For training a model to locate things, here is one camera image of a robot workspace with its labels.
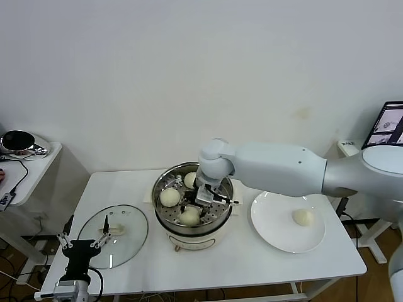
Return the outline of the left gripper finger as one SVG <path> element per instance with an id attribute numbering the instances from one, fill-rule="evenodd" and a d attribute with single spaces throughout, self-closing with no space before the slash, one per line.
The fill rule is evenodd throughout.
<path id="1" fill-rule="evenodd" d="M 105 244 L 107 244 L 107 242 L 109 241 L 111 237 L 111 233 L 110 233 L 110 226 L 108 223 L 108 216 L 105 216 L 105 220 L 104 220 L 104 224 L 103 224 L 103 229 L 102 229 L 102 233 L 99 239 L 95 240 L 90 247 L 96 248 L 96 249 L 101 249 L 102 246 L 104 246 Z"/>
<path id="2" fill-rule="evenodd" d="M 70 238 L 69 238 L 73 219 L 74 219 L 74 215 L 71 215 L 69 220 L 64 225 L 62 232 L 57 234 L 57 239 L 59 240 L 59 242 L 62 246 L 62 249 L 64 249 L 64 250 L 73 248 L 73 244 L 71 243 Z"/>

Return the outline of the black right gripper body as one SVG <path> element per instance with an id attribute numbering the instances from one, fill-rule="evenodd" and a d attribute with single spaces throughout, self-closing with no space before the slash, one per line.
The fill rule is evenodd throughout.
<path id="1" fill-rule="evenodd" d="M 186 204 L 186 206 L 196 206 L 200 208 L 201 206 L 196 202 L 196 197 L 197 197 L 196 189 L 185 191 L 183 194 L 182 204 Z"/>

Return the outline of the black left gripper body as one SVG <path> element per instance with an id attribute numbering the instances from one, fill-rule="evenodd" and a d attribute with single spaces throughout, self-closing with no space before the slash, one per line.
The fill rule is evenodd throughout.
<path id="1" fill-rule="evenodd" d="M 89 263 L 94 257 L 94 239 L 72 240 L 72 247 L 67 247 L 62 251 L 68 258 L 65 277 L 88 277 Z"/>

